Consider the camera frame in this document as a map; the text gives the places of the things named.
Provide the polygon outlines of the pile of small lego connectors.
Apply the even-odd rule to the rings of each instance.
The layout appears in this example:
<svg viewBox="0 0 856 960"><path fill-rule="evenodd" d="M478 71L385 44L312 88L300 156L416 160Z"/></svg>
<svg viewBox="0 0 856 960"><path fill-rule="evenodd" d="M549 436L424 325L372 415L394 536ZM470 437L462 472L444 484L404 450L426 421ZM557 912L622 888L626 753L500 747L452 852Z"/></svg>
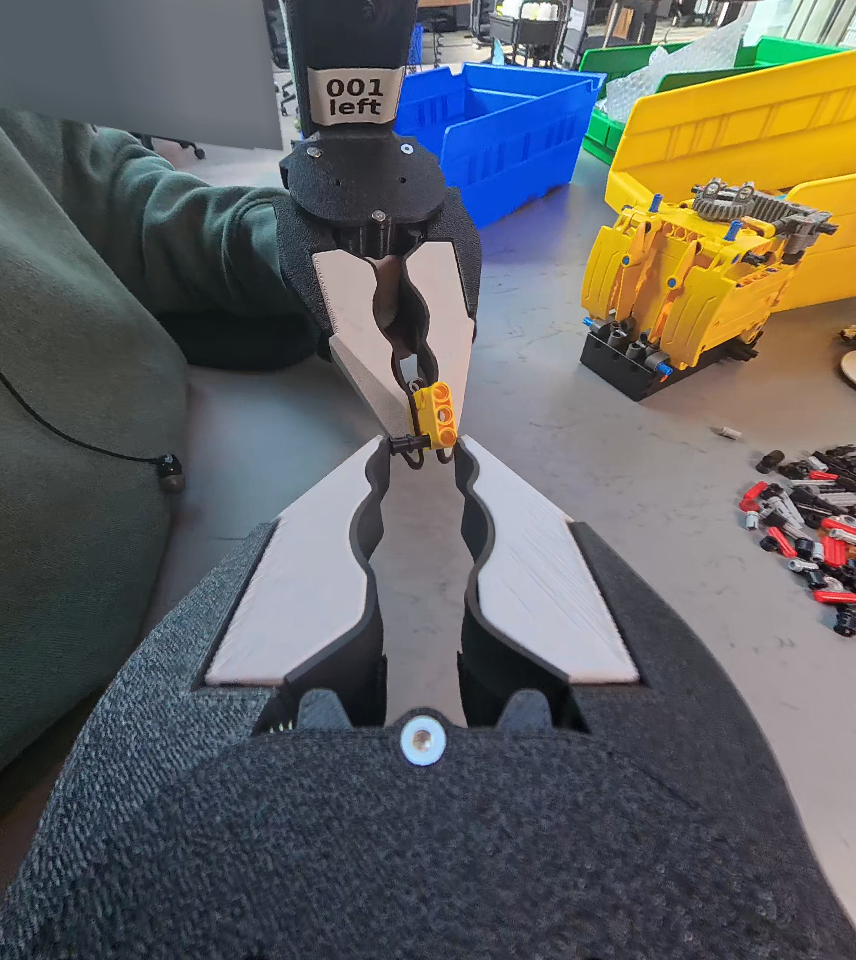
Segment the pile of small lego connectors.
<svg viewBox="0 0 856 960"><path fill-rule="evenodd" d="M832 631L856 638L856 445L791 459L779 449L753 466L740 495L744 529L823 610Z"/></svg>

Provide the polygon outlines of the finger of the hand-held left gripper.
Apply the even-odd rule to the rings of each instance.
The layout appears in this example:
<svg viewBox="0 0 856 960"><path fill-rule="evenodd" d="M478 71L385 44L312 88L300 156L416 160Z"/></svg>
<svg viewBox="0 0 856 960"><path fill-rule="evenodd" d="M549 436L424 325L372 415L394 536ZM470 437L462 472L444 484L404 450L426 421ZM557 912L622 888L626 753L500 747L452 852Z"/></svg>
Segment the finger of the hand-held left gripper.
<svg viewBox="0 0 856 960"><path fill-rule="evenodd" d="M331 321L330 352L386 436L413 434L410 401L393 370L393 349L374 314L374 266L343 249L313 255Z"/></svg>
<svg viewBox="0 0 856 960"><path fill-rule="evenodd" d="M451 242L426 241L407 253L402 315L425 384L447 383L455 420L461 422L475 326Z"/></svg>

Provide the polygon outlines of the blue plastic bin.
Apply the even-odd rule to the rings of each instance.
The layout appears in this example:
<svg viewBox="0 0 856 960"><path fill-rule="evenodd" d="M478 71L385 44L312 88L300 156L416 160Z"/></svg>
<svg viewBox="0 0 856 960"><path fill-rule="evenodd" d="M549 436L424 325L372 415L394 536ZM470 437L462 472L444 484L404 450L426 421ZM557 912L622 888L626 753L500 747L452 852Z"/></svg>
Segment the blue plastic bin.
<svg viewBox="0 0 856 960"><path fill-rule="evenodd" d="M484 63L411 74L395 131L438 157L481 230L570 181L605 80Z"/></svg>

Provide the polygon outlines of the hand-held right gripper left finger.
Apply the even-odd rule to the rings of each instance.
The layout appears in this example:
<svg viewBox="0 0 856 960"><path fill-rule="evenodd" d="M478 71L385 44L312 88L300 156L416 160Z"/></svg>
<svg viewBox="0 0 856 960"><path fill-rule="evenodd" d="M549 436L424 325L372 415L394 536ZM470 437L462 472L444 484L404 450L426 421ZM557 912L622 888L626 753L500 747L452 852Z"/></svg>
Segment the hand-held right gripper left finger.
<svg viewBox="0 0 856 960"><path fill-rule="evenodd" d="M331 690L354 726L386 720L384 626L370 559L384 534L385 437L304 492L269 527L203 674L214 689L274 690L266 723L297 722Z"/></svg>

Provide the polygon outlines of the black utility cart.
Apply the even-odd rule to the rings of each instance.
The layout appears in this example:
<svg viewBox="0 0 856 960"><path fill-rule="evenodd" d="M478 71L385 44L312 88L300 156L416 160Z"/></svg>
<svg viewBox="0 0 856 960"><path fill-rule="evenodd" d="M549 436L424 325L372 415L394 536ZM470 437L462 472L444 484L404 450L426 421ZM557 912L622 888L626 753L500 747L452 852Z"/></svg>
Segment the black utility cart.
<svg viewBox="0 0 856 960"><path fill-rule="evenodd" d="M494 64L554 67L570 8L565 1L498 2L488 15Z"/></svg>

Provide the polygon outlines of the large yellow plastic bin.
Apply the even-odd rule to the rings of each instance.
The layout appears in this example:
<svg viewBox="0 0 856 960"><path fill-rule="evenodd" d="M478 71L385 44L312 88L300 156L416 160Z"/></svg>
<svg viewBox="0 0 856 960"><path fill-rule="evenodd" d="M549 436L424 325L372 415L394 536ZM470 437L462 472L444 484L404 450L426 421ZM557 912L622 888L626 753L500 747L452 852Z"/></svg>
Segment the large yellow plastic bin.
<svg viewBox="0 0 856 960"><path fill-rule="evenodd" d="M618 211L679 203L712 177L827 210L776 312L856 297L856 50L636 102L606 181Z"/></svg>

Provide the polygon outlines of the yellow lego panel piece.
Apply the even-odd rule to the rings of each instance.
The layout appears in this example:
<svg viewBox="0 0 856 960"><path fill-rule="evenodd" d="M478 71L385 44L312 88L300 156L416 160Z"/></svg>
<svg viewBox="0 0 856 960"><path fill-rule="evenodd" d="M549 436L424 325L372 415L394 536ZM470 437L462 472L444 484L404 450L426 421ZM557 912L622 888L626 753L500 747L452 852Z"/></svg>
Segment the yellow lego panel piece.
<svg viewBox="0 0 856 960"><path fill-rule="evenodd" d="M449 384L443 380L427 386L421 379L409 381L415 452L434 451L439 459L454 450L458 440L457 418Z"/></svg>

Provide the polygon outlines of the yellow lego vehicle model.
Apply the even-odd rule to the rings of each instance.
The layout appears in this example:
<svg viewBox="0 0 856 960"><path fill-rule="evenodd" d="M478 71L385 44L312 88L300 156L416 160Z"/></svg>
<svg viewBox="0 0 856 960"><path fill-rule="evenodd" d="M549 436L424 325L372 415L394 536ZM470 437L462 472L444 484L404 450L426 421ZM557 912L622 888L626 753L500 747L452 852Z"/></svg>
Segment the yellow lego vehicle model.
<svg viewBox="0 0 856 960"><path fill-rule="evenodd" d="M829 211L713 177L677 203L625 205L587 259L580 363L634 402L746 362Z"/></svg>

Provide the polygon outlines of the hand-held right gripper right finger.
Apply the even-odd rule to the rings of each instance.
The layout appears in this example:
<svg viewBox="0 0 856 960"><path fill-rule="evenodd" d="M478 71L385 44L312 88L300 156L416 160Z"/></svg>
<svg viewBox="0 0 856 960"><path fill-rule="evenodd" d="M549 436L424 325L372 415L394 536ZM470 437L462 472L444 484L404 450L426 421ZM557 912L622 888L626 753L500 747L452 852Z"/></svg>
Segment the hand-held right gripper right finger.
<svg viewBox="0 0 856 960"><path fill-rule="evenodd" d="M575 690L640 683L586 556L586 526L473 438L458 440L457 486L472 558L458 654L467 724L495 726L532 690L554 725L581 727Z"/></svg>

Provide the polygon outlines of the person's green sweatshirt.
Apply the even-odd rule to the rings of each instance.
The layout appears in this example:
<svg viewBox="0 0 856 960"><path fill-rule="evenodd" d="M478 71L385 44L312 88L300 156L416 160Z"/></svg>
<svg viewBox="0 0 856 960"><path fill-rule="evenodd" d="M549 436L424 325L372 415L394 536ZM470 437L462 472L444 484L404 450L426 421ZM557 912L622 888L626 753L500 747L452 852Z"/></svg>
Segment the person's green sweatshirt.
<svg viewBox="0 0 856 960"><path fill-rule="evenodd" d="M84 125L0 111L0 370L94 447L182 455L186 372L170 337L81 232ZM133 648L170 530L151 463L86 450L0 380L0 772Z"/></svg>

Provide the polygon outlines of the clear bubble wrap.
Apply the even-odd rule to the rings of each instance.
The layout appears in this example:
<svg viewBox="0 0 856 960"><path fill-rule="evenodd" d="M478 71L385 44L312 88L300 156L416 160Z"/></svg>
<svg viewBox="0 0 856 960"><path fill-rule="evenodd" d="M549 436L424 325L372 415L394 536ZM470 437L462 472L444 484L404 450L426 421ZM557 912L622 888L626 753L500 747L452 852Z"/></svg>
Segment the clear bubble wrap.
<svg viewBox="0 0 856 960"><path fill-rule="evenodd" d="M610 119L624 124L634 104L639 99L656 93L667 76L698 74L733 67L747 26L748 21L740 18L710 31L672 53L664 45L656 46L647 65L607 83L603 112Z"/></svg>

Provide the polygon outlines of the green plastic bin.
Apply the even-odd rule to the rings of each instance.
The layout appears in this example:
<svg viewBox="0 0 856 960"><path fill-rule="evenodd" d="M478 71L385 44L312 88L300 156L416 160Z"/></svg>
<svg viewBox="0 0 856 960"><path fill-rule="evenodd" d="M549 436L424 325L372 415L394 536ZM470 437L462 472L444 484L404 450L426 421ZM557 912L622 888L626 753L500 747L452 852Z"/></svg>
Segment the green plastic bin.
<svg viewBox="0 0 856 960"><path fill-rule="evenodd" d="M586 50L578 70L589 73L604 73L607 81L625 78L647 66L657 45L621 45ZM786 66L805 60L817 59L842 53L841 47L831 47L805 41L778 37L761 37L754 45L740 45L730 66L725 69L694 70L675 67L656 87L656 92L680 90L715 80L746 75L747 73ZM602 86L595 104L582 147L596 159L610 164L619 146L625 128L623 122L608 117L602 107L606 85Z"/></svg>

